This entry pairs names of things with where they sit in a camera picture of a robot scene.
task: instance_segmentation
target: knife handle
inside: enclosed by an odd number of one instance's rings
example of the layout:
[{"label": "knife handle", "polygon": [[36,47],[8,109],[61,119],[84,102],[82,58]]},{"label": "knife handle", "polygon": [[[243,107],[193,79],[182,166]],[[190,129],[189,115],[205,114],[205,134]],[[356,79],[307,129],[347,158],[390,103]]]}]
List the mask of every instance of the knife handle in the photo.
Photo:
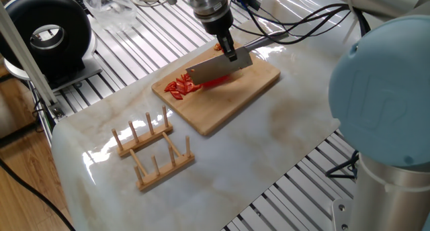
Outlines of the knife handle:
[{"label": "knife handle", "polygon": [[[272,32],[268,35],[271,36],[274,40],[282,40],[282,39],[288,37],[288,33],[285,32],[284,30]],[[250,51],[255,50],[257,48],[268,46],[272,43],[274,43],[274,42],[271,41],[269,38],[267,38],[265,36],[261,36],[255,40],[249,42],[248,44],[244,45],[243,47],[245,47],[245,49],[247,49],[247,51],[250,52]]]}]

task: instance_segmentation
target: plastic bag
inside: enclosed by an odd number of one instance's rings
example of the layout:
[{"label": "plastic bag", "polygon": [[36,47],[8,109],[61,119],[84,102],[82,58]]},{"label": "plastic bag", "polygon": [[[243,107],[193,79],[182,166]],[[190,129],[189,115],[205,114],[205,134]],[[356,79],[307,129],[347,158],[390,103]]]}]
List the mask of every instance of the plastic bag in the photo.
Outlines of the plastic bag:
[{"label": "plastic bag", "polygon": [[83,3],[106,30],[119,32],[137,24],[137,8],[130,0],[83,0]]}]

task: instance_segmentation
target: wooden floor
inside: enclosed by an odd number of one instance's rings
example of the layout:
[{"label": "wooden floor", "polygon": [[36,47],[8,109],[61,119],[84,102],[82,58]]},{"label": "wooden floor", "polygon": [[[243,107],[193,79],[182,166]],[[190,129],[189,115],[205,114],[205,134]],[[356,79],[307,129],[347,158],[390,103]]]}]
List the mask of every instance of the wooden floor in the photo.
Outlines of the wooden floor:
[{"label": "wooden floor", "polygon": [[[1,116],[8,116],[14,123],[21,124],[32,121],[32,116],[28,105],[23,103],[25,97],[11,94],[12,92],[23,93],[23,89],[19,90],[21,87],[19,84],[20,82],[15,80],[0,83],[0,99],[2,99],[0,101],[0,118]],[[14,107],[13,111],[8,109],[10,106]],[[17,126],[19,124],[12,126],[8,132]],[[3,127],[4,125],[0,120],[0,129]],[[0,158],[24,181],[45,195],[71,221],[44,133],[32,131],[19,140],[0,148]],[[68,229],[48,206],[16,183],[3,169],[0,169],[0,231],[14,230]]]}]

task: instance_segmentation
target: metal pole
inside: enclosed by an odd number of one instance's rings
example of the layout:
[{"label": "metal pole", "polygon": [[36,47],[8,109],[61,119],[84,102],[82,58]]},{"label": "metal pole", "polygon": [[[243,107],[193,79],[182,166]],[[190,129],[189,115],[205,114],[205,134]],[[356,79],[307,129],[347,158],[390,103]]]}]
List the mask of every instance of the metal pole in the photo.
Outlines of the metal pole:
[{"label": "metal pole", "polygon": [[33,56],[22,40],[21,35],[13,24],[9,14],[6,12],[2,2],[0,2],[0,33],[9,44],[9,47],[19,60],[19,63],[21,63],[22,67],[27,72],[45,104],[54,112],[56,117],[62,117],[64,113],[61,112],[58,100],[54,96],[52,89],[49,87],[36,61],[34,61]]}]

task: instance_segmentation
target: wooden peg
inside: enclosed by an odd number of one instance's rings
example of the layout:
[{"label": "wooden peg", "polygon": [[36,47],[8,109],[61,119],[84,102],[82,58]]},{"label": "wooden peg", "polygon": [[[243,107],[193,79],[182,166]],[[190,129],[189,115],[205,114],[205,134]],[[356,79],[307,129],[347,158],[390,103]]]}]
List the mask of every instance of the wooden peg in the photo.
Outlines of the wooden peg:
[{"label": "wooden peg", "polygon": [[189,136],[185,137],[185,144],[187,145],[187,157],[191,156],[191,148],[189,147]]},{"label": "wooden peg", "polygon": [[169,145],[169,154],[170,154],[170,160],[172,161],[172,167],[175,167],[176,162],[175,162],[175,156],[173,155],[172,145]]},{"label": "wooden peg", "polygon": [[166,139],[167,143],[169,144],[169,146],[172,146],[173,151],[175,151],[175,154],[180,157],[181,153],[179,153],[178,149],[176,149],[176,146],[172,143],[172,141],[170,140],[170,138],[167,136],[166,133],[163,132],[163,136]]},{"label": "wooden peg", "polygon": [[130,129],[132,130],[134,141],[136,141],[136,143],[139,143],[139,138],[136,134],[136,130],[134,129],[133,122],[129,121],[128,125],[130,126]]},{"label": "wooden peg", "polygon": [[169,127],[169,120],[167,120],[167,111],[166,111],[166,105],[162,106],[163,108],[163,119],[164,119],[164,126]]},{"label": "wooden peg", "polygon": [[150,158],[153,160],[155,173],[156,173],[157,175],[160,175],[159,166],[157,165],[157,161],[155,160],[155,156],[154,156],[154,155],[152,155]]},{"label": "wooden peg", "polygon": [[120,139],[118,138],[118,134],[116,133],[116,130],[115,130],[115,129],[112,129],[112,134],[114,135],[114,138],[115,138],[115,140],[116,140],[116,144],[118,144],[118,148],[119,148],[120,150],[123,150],[123,148],[122,148],[122,144],[121,144],[121,142],[120,142]]},{"label": "wooden peg", "polygon": [[140,175],[140,171],[139,171],[137,166],[134,166],[134,172],[136,173],[137,180],[139,181],[139,184],[143,185],[143,179],[142,179],[142,176]]},{"label": "wooden peg", "polygon": [[148,122],[149,132],[150,134],[154,134],[153,123],[151,123],[151,117],[149,117],[149,113],[146,113],[146,120]]},{"label": "wooden peg", "polygon": [[139,167],[140,171],[142,171],[143,175],[147,176],[148,173],[146,172],[145,168],[143,168],[142,163],[140,163],[139,159],[137,158],[133,150],[130,150],[130,154],[133,156],[134,161],[136,161],[136,164]]}]

